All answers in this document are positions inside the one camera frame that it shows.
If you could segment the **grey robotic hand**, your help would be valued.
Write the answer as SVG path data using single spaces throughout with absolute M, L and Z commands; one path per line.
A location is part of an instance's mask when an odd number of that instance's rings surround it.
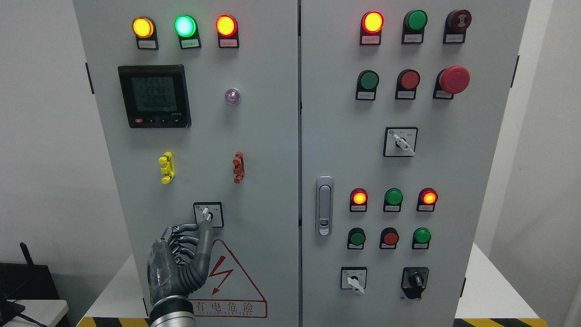
M 148 285 L 153 305 L 170 296 L 188 296 L 209 274 L 214 230 L 209 219 L 166 228 L 152 244 Z

